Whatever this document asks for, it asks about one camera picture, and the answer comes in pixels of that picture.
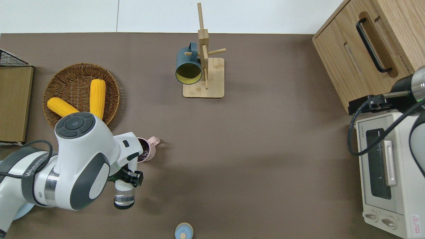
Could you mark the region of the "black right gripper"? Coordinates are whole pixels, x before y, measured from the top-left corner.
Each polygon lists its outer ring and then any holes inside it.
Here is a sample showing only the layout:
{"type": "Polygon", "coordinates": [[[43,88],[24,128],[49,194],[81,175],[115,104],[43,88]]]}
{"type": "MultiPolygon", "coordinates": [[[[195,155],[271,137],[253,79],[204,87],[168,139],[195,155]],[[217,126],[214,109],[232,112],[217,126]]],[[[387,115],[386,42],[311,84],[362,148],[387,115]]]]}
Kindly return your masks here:
{"type": "MultiPolygon", "coordinates": [[[[391,88],[391,93],[408,91],[408,95],[401,97],[394,97],[390,99],[390,103],[399,112],[405,113],[411,106],[416,103],[416,99],[411,93],[411,81],[413,75],[401,78],[394,83],[391,88]]],[[[354,115],[355,112],[366,102],[366,105],[360,110],[360,113],[370,112],[371,110],[381,110],[385,107],[385,99],[377,95],[369,94],[366,97],[349,101],[348,114],[354,115]]]]}

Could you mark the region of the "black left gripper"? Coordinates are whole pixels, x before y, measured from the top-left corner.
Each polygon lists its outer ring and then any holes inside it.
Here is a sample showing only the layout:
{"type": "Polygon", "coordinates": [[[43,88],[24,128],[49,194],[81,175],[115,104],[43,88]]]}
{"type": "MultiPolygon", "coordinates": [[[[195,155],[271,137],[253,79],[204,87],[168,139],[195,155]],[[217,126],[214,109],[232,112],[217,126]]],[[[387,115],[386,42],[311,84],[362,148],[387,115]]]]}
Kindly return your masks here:
{"type": "Polygon", "coordinates": [[[108,176],[109,182],[115,182],[121,180],[125,183],[131,184],[134,188],[141,186],[144,179],[144,174],[141,171],[132,171],[128,165],[124,165],[117,172],[108,176]]]}

